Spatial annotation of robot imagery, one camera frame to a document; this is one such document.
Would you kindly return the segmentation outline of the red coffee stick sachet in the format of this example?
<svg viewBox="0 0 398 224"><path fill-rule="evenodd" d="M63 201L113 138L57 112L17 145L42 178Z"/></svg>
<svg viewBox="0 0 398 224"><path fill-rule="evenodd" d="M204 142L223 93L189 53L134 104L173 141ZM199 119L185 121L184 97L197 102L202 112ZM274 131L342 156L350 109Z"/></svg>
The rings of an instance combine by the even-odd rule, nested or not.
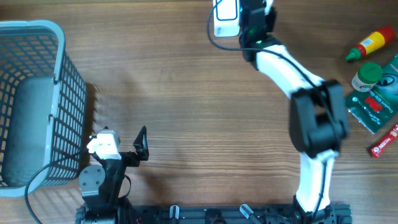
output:
<svg viewBox="0 0 398 224"><path fill-rule="evenodd" d="M371 149L371 155L374 158L379 158L385 148L395 140L397 140L397 124Z"/></svg>

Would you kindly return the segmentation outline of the green glove package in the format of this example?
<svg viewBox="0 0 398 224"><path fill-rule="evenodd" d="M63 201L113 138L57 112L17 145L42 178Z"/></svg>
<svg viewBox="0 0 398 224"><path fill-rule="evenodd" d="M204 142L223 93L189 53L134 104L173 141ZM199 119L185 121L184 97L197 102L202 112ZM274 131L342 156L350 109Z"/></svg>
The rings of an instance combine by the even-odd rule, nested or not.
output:
<svg viewBox="0 0 398 224"><path fill-rule="evenodd" d="M381 79L367 92L353 91L345 99L348 111L372 134L397 113L397 55L382 69Z"/></svg>

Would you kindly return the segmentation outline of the green lid jar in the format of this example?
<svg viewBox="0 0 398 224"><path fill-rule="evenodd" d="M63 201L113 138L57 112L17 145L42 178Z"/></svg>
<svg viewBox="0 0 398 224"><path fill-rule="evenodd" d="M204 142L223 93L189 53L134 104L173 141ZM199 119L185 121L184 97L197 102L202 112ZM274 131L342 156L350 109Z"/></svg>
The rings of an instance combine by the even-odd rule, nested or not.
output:
<svg viewBox="0 0 398 224"><path fill-rule="evenodd" d="M352 87L359 92L368 92L382 78L382 68L374 62L364 63L351 81Z"/></svg>

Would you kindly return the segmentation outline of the red sauce bottle green cap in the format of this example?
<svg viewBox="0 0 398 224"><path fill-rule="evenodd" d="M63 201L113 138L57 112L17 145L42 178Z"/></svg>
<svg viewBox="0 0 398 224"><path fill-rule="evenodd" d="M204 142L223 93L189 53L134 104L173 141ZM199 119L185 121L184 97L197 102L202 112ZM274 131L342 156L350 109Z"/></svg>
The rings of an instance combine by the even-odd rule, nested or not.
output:
<svg viewBox="0 0 398 224"><path fill-rule="evenodd" d="M362 41L349 50L345 57L347 62L359 60L381 49L392 42L396 37L396 32L391 26L384 26L366 36Z"/></svg>

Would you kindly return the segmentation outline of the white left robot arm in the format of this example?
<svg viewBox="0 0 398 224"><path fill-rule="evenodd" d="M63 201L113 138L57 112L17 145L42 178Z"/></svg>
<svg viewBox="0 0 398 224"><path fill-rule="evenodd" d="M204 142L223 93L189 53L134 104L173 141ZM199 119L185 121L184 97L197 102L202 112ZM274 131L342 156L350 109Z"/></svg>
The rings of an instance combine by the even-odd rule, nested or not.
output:
<svg viewBox="0 0 398 224"><path fill-rule="evenodd" d="M149 159L147 128L143 126L133 142L134 151L119 152L121 143L116 130L104 127L90 136L86 148L99 162L84 168L78 183L84 204L76 210L75 223L140 223L141 217L128 199L119 196L127 167L138 167Z"/></svg>

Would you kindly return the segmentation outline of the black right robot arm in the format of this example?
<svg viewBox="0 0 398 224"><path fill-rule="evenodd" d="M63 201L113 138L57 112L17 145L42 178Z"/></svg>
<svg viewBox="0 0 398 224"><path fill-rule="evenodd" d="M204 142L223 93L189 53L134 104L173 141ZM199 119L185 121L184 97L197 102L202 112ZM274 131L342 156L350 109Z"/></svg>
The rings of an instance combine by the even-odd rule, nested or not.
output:
<svg viewBox="0 0 398 224"><path fill-rule="evenodd" d="M267 75L290 99L289 134L300 154L300 182L294 196L294 223L334 223L329 188L335 159L347 137L343 89L304 68L271 35L276 20L272 1L241 1L243 57Z"/></svg>

